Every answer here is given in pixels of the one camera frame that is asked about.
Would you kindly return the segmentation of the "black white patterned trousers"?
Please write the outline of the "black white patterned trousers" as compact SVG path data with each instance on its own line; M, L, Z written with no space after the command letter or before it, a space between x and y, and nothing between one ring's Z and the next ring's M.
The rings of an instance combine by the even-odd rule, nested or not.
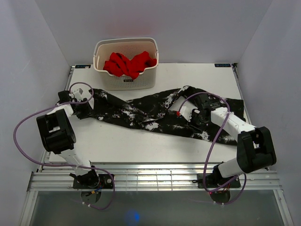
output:
M202 123L195 129L188 120L177 116L171 106L180 98L189 98L189 102L200 107L200 97L192 94L201 89L184 86L170 89L141 98L122 100L102 89L90 89L94 98L92 117L109 124L129 129L189 137L212 142L220 126L212 122Z

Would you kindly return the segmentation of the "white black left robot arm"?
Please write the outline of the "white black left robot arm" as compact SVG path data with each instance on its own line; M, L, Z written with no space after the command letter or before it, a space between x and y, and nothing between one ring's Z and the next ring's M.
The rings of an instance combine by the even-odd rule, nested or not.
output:
M65 159L74 170L70 176L79 184L95 188L99 185L100 177L94 169L91 169L91 162L74 148L76 136L69 121L69 117L73 115L80 120L91 116L92 107L88 99L82 97L82 93L82 89L59 92L58 106L37 117L36 122L46 151Z

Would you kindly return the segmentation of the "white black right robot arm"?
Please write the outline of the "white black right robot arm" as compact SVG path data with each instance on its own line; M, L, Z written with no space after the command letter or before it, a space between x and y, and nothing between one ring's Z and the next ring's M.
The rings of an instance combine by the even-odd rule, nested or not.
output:
M236 157L214 166L213 172L195 180L203 187L223 187L229 180L243 173L251 173L276 164L277 157L270 130L251 125L222 106L219 98L200 92L200 107L192 111L193 127L212 122L226 131L237 143Z

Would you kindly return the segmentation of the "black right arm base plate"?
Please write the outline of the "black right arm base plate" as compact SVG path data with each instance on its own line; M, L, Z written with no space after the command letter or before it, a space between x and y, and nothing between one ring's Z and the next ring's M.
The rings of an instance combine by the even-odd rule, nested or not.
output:
M226 182L228 182L231 178L232 177L215 179L212 175L206 175L206 177L205 177L206 187L207 188L217 188L217 187L225 184ZM192 183L197 184L198 188L204 188L203 174L202 173L197 174L197 178L192 180ZM240 183L239 179L235 179L230 182L230 188L240 188L240 187L241 187L241 183Z

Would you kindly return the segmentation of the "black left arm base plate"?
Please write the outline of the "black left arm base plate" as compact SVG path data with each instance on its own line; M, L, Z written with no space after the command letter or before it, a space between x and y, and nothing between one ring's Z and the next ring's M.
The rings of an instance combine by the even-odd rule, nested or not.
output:
M113 188L113 183L112 183L112 178L108 174L98 174L98 179L94 178L92 180L89 180L85 184L81 184L79 181L74 179L73 189L112 189Z

